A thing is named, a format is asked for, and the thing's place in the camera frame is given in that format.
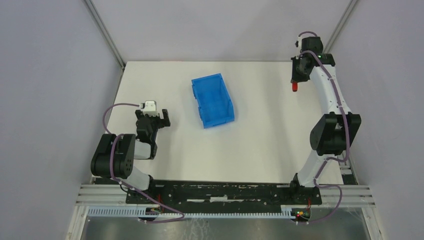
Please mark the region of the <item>red handled screwdriver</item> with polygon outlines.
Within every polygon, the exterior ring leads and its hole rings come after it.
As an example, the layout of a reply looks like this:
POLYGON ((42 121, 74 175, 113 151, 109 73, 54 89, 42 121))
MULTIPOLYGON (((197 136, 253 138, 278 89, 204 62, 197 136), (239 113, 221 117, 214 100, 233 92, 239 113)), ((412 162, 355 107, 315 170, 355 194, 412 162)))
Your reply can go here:
POLYGON ((297 92, 298 91, 298 83, 297 82, 293 82, 292 83, 292 91, 293 92, 297 92))

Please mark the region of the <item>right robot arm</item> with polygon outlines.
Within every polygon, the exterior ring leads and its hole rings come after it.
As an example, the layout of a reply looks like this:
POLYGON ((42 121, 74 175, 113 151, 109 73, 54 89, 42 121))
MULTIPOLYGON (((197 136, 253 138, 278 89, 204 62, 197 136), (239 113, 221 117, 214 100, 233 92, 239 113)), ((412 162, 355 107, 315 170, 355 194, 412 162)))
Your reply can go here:
POLYGON ((304 50, 292 61, 292 83, 312 81, 318 91, 322 112, 309 135, 311 152, 295 175, 300 186, 313 188, 318 186, 320 176, 330 162, 344 163, 349 159, 362 118, 352 113, 341 93, 331 54, 304 50))

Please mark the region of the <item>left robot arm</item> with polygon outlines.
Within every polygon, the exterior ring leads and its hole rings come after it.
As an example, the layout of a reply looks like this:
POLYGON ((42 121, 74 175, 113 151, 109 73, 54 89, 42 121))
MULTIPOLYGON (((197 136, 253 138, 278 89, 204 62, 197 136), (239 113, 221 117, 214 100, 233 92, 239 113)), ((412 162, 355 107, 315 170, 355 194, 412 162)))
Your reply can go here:
POLYGON ((170 127, 168 110, 162 114, 136 110, 136 133, 105 133, 90 163, 92 175, 105 179, 117 180, 130 188, 145 191, 153 178, 135 167, 135 160, 153 160, 157 153, 156 138, 158 130, 170 127))

